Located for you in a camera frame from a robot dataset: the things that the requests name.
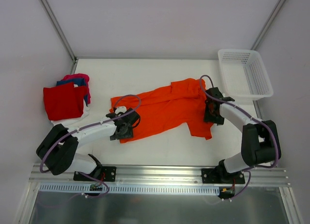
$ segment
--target black mounting bracket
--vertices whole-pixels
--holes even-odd
[[[104,175],[103,182],[115,182],[116,178],[116,167],[113,166],[102,166],[101,173]],[[74,181],[93,181],[78,172],[74,173]]]
[[[203,184],[233,184],[233,183],[245,184],[246,183],[244,179],[244,175],[241,172],[236,172],[233,178],[231,178],[227,182],[223,182],[220,177],[210,176],[210,173],[213,171],[214,171],[214,168],[202,168],[201,169],[201,178],[202,178]]]

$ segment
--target folded clothes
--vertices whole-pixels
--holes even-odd
[[[91,94],[89,91],[89,76],[83,73],[77,73],[77,74],[73,74],[73,75],[65,75],[64,78],[62,80],[69,80],[69,79],[74,79],[74,78],[83,78],[85,80],[86,83],[86,87],[87,87],[87,102],[86,104],[90,104],[91,103]]]
[[[83,101],[83,114],[80,118],[76,118],[76,119],[63,119],[63,120],[59,120],[59,121],[51,121],[52,124],[54,126],[58,125],[58,124],[62,124],[64,127],[68,127],[78,121],[81,121],[83,118],[87,117],[89,115],[89,110],[90,108],[87,107],[86,102]]]
[[[70,82],[73,82],[75,85],[77,86],[88,86],[86,84],[86,81],[84,78],[72,78],[72,79],[68,79],[68,80],[61,80],[61,81],[57,81],[56,82],[56,86],[59,86],[59,85],[64,85],[64,84],[67,84],[67,83],[70,83]],[[88,94],[86,94],[84,96],[84,100],[85,102],[88,101]]]
[[[45,111],[49,120],[74,119],[83,115],[85,86],[74,88],[70,82],[52,88],[43,88]]]
[[[140,124],[133,130],[134,137],[122,139],[121,143],[159,134],[184,122],[192,136],[212,138],[213,124],[203,121],[206,96],[200,88],[199,80],[189,78],[172,82],[170,86],[138,96],[141,98],[141,106],[137,109],[141,116]],[[111,98],[112,107],[119,98]],[[118,106],[126,106],[127,109],[137,105],[138,101],[134,97],[126,97],[118,103]]]

